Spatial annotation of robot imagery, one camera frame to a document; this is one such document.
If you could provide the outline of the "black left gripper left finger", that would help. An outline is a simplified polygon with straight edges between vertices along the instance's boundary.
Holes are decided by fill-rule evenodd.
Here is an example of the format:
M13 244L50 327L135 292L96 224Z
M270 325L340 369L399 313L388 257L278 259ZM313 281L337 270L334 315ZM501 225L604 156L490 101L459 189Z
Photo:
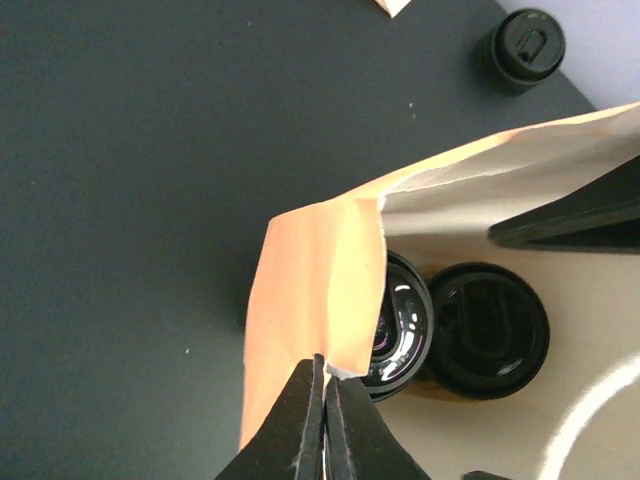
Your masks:
M300 361L263 424L218 480L313 480L323 473L324 358Z

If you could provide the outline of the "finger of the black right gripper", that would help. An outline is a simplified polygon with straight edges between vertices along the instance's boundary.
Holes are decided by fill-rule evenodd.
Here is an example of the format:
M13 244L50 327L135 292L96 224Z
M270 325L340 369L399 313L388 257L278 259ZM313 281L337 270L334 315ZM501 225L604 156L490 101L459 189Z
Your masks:
M488 237L521 250L637 250L639 158L559 200L492 225Z

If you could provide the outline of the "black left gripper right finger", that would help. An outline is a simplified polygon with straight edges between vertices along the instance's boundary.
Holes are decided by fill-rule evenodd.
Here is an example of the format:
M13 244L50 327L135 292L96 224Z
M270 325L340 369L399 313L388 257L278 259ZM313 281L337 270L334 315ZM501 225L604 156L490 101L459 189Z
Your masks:
M393 436L361 380L329 381L325 399L329 479L427 479Z

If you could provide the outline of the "brown paper takeout bag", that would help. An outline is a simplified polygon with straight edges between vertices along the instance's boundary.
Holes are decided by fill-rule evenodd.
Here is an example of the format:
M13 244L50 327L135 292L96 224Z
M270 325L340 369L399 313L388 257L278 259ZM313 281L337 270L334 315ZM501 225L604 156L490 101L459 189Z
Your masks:
M273 218L248 304L239 452L300 361L324 358L324 411L331 379L367 374L391 250L426 286L460 263L506 268L550 325L542 368L510 396L456 396L426 357L405 388L372 401L427 479L637 478L639 248L521 250L488 237L634 157L630 104L497 133Z

